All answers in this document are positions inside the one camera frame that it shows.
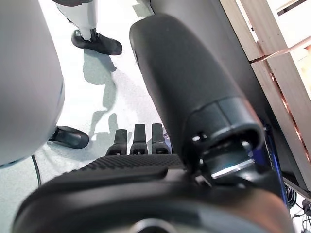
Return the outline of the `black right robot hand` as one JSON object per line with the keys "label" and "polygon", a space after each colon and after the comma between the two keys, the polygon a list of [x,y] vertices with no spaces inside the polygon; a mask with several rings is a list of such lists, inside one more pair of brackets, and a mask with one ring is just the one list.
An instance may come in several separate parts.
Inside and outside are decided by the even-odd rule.
{"label": "black right robot hand", "polygon": [[12,231],[293,233],[281,176],[253,158],[263,124],[232,76],[172,16],[136,22],[130,42],[163,122],[153,125],[152,154],[137,143],[126,154],[116,131],[109,155],[34,191]]}

